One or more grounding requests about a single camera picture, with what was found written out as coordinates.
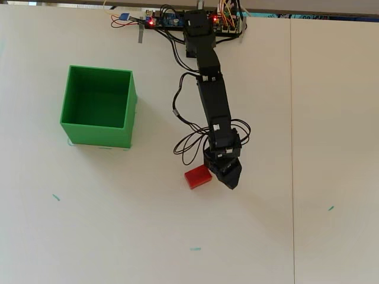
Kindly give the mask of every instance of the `red cube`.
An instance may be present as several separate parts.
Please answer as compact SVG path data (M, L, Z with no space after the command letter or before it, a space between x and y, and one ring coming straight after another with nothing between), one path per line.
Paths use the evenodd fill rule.
M186 172L184 176L191 189L212 180L212 175L210 174L208 168L203 164L200 167L196 167L195 169Z

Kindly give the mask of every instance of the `wire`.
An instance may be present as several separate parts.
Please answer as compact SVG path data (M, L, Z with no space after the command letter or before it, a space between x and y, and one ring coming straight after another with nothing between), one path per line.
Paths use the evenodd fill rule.
M122 27L125 27L126 25L137 25L138 24L135 21L129 21L127 24L121 24L121 23L117 22L120 19L115 15L111 15L111 18L112 18L112 23L111 23L112 28L122 28Z
M249 15L249 17L253 16L252 14L250 14L250 12L246 8L241 6L241 9L244 10Z
M230 12L230 8L229 8L229 5L228 3L225 2L226 0L223 0L223 4L226 6L228 12L229 12L229 15L230 15L230 18L232 19L232 26L233 28L235 28L235 21L233 20L233 17L232 17L232 12Z
M183 80L186 76L193 76L195 78L199 77L199 75L193 74L191 72L186 72L182 74L179 80L179 88L176 94L174 95L174 98L172 100L172 111L175 114L176 117L178 117L179 120L181 120L184 124L188 125L191 129L192 132L186 135L184 138L182 138L174 147L174 154L175 155L182 155L182 162L184 165L188 166L190 165L196 158L198 151L200 149L201 142L205 138L204 144L203 144L203 152L205 151L205 144L208 141L207 137L209 135L209 127L200 127L198 124L189 122L186 120L184 117L182 117L176 108L176 100L178 99L178 96L182 90L183 87ZM248 123L246 123L243 120L240 119L233 119L231 120L231 126L238 127L241 129L246 135L241 139L241 145L245 145L249 142L250 140L250 134L251 134L251 128ZM193 147L196 147L195 154L193 158L189 161L186 162L184 159L184 154L188 151L190 151Z
M219 1L219 10L220 10L220 14L221 14L221 17L222 17L222 19L223 19L223 25L227 25L227 20L226 20L226 17L225 17L225 15L224 15L224 10L223 10L223 7L222 7L222 1L223 0L220 0Z
M104 0L104 2L102 3L102 10L104 11L104 13L108 14L108 15L115 15L115 16L120 16L120 14L115 14L115 13L109 13L107 9L105 9L105 3L107 3L107 0Z
M179 113L179 111L177 110L176 108L176 100L178 99L178 96L180 94L180 92L182 91L182 86L183 86L183 80L184 80L184 77L186 77L187 75L190 75L190 76L193 76L195 78L197 78L199 75L196 75L196 74L193 74L193 73L190 73L190 72L186 72L184 73L181 77L180 77L180 80L179 80L179 89L178 91L176 92L176 94L174 95L174 98L172 100L172 112L176 115L176 117L181 120L183 123L185 123L186 125L188 125L189 127L191 127L192 130L194 131L198 131L201 129L201 127L196 124L196 123L193 123L193 122L189 122L188 120L186 120L184 117L182 117Z
M243 22L243 14L242 14L242 9L241 9L240 0L236 0L236 1L237 1L237 7L238 7L238 10L239 10L240 20L241 20L241 22ZM225 41L235 40L236 38L239 38L239 37L241 36L242 33L243 33L243 30L241 30L239 33L237 33L237 34L236 34L235 36L233 36L233 37L224 38L224 39L222 39L222 40L218 40L218 41L216 41L216 44L224 43Z

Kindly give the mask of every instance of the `white surface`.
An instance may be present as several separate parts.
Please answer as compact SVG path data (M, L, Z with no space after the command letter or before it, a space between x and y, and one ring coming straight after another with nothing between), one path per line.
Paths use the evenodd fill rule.
M232 115L253 131L234 191L188 189L202 157L172 154L188 132L171 112L184 71L159 34L141 45L102 11L49 7L0 6L0 23L0 283L293 283L289 20L249 19L242 45L216 49ZM131 150L67 144L70 64L133 70ZM204 124L184 84L178 108Z
M378 283L379 25L291 31L296 283Z

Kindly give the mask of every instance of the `green box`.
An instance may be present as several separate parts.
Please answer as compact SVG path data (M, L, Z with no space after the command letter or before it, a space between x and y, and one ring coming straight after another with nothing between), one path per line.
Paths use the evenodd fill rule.
M132 71L70 66L60 125L73 144L130 148L136 103Z

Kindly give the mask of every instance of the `microcontroller board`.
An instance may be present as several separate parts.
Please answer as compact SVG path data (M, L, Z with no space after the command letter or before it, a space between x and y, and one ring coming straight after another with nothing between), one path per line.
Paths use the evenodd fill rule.
M216 14L215 11L207 11L207 15L212 20L216 36L233 37L240 32L242 22L239 16L229 14L221 16ZM145 17L145 28L164 27L169 31L182 31L184 29L184 11L166 12L161 15L159 11L147 10Z

